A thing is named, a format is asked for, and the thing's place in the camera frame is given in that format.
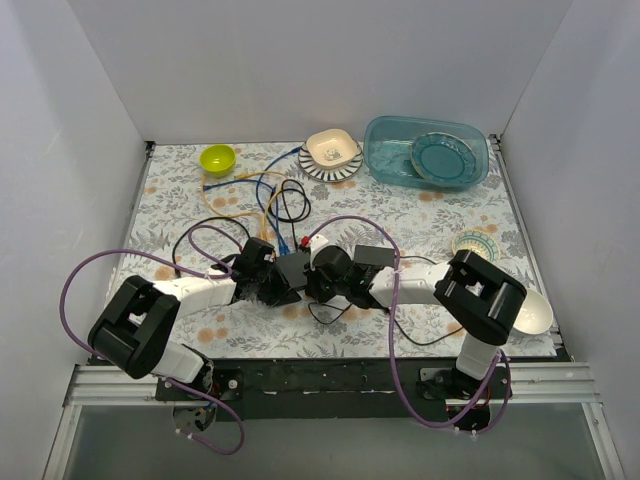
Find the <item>green bowl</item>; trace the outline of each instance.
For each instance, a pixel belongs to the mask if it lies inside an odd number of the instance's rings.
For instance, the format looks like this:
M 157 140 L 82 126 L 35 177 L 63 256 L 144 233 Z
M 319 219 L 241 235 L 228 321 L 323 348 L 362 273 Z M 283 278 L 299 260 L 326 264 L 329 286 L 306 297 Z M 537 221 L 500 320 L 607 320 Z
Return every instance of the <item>green bowl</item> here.
M 229 145 L 211 145 L 200 154 L 200 166 L 214 177 L 231 173 L 236 164 L 236 152 Z

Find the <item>blue cable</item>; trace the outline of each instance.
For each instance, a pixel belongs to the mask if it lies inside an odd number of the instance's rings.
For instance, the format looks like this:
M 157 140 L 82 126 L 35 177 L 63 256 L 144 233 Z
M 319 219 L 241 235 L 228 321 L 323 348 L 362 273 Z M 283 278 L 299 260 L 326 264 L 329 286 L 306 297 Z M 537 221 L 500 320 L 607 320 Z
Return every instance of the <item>blue cable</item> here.
M 215 185 L 205 185 L 203 187 L 203 190 L 205 192 L 207 192 L 207 191 L 212 190 L 214 188 L 224 187 L 226 185 L 233 185 L 234 183 L 242 183 L 242 182 L 255 183 L 256 184 L 256 192 L 258 191 L 258 187 L 263 186 L 263 187 L 267 187 L 271 191 L 271 195 L 273 195 L 275 193 L 275 189 L 271 185 L 269 185 L 268 183 L 262 181 L 262 176 L 260 176 L 260 180 L 254 180 L 252 178 L 240 178 L 240 179 L 236 179 L 236 180 L 229 180 L 228 182 L 216 183 Z M 262 203 L 260 203 L 259 199 L 258 199 L 258 203 L 260 204 L 260 209 L 264 213 L 264 206 L 262 205 Z M 271 225 L 271 227 L 275 230 L 276 235 L 278 237 L 278 251 L 280 252 L 280 255 L 286 255 L 287 253 L 289 253 L 289 247 L 287 247 L 287 244 L 284 241 L 284 238 L 280 234 L 279 224 L 277 226 L 274 225 L 269 217 L 267 217 L 267 220 L 269 221 L 269 224 Z

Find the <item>gray wall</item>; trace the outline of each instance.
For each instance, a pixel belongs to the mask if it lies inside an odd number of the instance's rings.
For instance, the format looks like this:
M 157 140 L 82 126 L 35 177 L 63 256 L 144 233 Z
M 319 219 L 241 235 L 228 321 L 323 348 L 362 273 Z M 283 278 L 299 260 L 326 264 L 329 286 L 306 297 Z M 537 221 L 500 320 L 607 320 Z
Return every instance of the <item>gray wall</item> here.
M 379 115 L 499 133 L 570 0 L 69 0 L 143 138 L 363 138 Z
M 640 478 L 640 4 L 573 3 L 504 135 L 570 351 L 588 360 Z
M 0 476 L 22 480 L 42 476 L 83 358 L 58 319 L 62 284 L 118 244 L 144 156 L 66 1 L 0 0 L 0 72 Z M 82 336 L 111 266 L 72 289 Z

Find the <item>tabletop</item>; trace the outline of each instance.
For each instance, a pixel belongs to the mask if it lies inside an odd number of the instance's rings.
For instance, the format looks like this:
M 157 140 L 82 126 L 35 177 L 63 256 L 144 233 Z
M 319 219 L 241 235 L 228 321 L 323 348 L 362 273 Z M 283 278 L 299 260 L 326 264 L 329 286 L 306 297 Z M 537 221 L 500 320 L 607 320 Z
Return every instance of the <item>tabletop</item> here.
M 298 146 L 297 143 L 235 144 L 237 154 L 234 175 L 263 170 L 274 158 Z M 143 193 L 135 213 L 128 248 L 170 259 L 171 249 L 191 225 L 214 214 L 205 206 L 200 193 L 202 169 L 199 155 L 207 145 L 156 146 L 144 179 Z M 273 169 L 301 182 L 312 203 L 310 216 L 296 224 L 298 238 L 310 233 L 323 221 L 346 214 L 368 217 L 394 238 L 402 255 L 426 256 L 436 262 L 452 258 L 451 240 L 466 228 L 478 228 L 491 234 L 501 250 L 497 265 L 526 287 L 537 288 L 531 260 L 522 231 L 505 186 L 500 164 L 490 152 L 487 178 L 478 186 L 458 193 L 428 192 L 377 182 L 367 166 L 347 181 L 319 183 L 298 167 L 296 155 L 279 162 Z M 269 183 L 282 179 L 265 176 Z M 208 184 L 222 180 L 210 179 Z M 268 191 L 264 193 L 268 200 Z M 209 202 L 226 214 L 255 210 L 254 184 L 235 184 L 207 193 Z M 290 194 L 287 202 L 292 215 L 302 207 L 299 195 Z M 258 232 L 257 217 L 239 219 L 251 232 Z M 238 239 L 242 230 L 229 222 L 213 222 Z M 290 226 L 280 225 L 290 247 Z M 270 241 L 276 243 L 270 230 Z M 330 240 L 352 253 L 356 244 L 384 246 L 382 236 L 373 227 L 353 220 L 335 222 L 323 230 Z M 212 255 L 234 253 L 232 242 L 212 231 L 195 234 L 197 243 Z M 205 271 L 210 263 L 188 242 L 180 244 L 178 263 Z M 413 262 L 403 260 L 401 268 Z M 116 284 L 138 274 L 152 280 L 173 278 L 173 270 L 151 260 L 127 255 L 117 274 Z M 189 345 L 212 358 L 295 358 L 295 357 L 386 357 L 388 355 L 388 316 L 381 311 L 352 307 L 335 323 L 323 325 L 314 320 L 307 308 L 309 299 L 285 307 L 269 308 L 257 302 L 238 302 L 184 317 L 176 321 L 171 339 Z M 339 307 L 343 299 L 330 302 Z M 316 306 L 314 313 L 323 321 L 336 311 Z M 460 325 L 438 306 L 405 305 L 398 307 L 397 321 L 414 340 L 426 343 Z M 460 352 L 465 336 L 462 330 L 428 347 L 418 347 L 396 335 L 399 357 L 450 357 Z M 511 356 L 554 356 L 549 333 L 528 338 L 510 338 L 504 347 Z

